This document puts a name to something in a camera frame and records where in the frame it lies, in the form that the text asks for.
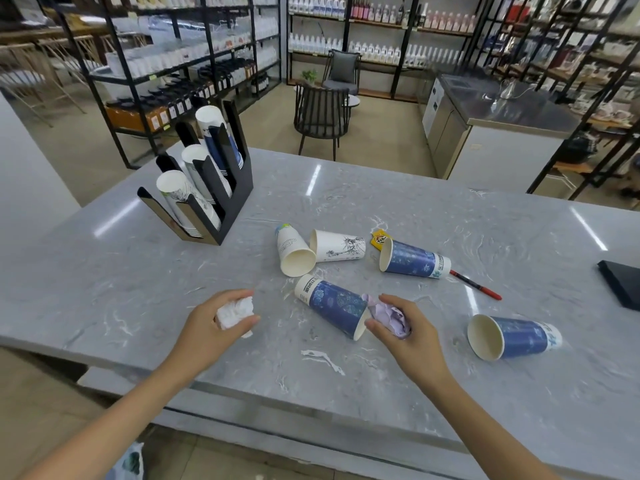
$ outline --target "forearm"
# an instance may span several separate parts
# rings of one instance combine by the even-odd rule
[[[104,478],[140,432],[185,386],[183,382],[171,368],[160,366],[100,418],[28,471],[22,480]]]
[[[490,480],[560,480],[493,419],[453,377],[425,390]]]

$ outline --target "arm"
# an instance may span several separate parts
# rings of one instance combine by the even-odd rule
[[[21,480],[104,478],[169,400],[258,322],[259,317],[253,315],[228,330],[220,330],[214,322],[220,306],[252,293],[224,291],[197,306],[170,354],[148,379],[21,476]]]
[[[380,300],[404,312],[412,334],[400,340],[372,319],[367,320],[367,328],[441,412],[486,476],[490,480],[560,480],[460,387],[444,360],[438,332],[418,306],[392,295],[380,295]]]

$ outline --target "black chair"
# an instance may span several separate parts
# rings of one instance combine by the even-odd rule
[[[349,126],[349,92],[347,89],[331,90],[316,88],[306,84],[296,85],[296,114],[293,126],[302,134],[300,149],[305,144],[305,136],[333,140],[333,161],[335,145],[340,148],[340,137],[347,133]]]
[[[324,65],[322,87],[326,89],[348,89],[349,94],[358,95],[360,89],[360,54],[329,51]]]

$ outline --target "crumpled purple paper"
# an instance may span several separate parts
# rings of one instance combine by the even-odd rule
[[[368,294],[362,295],[361,298],[367,302],[367,308],[373,318],[382,323],[396,337],[405,339],[411,335],[411,327],[404,318],[404,313],[398,308],[382,303]]]

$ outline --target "pillow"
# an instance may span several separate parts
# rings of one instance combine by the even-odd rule
[[[357,58],[357,54],[347,54],[334,50],[329,79],[353,84],[355,82]]]

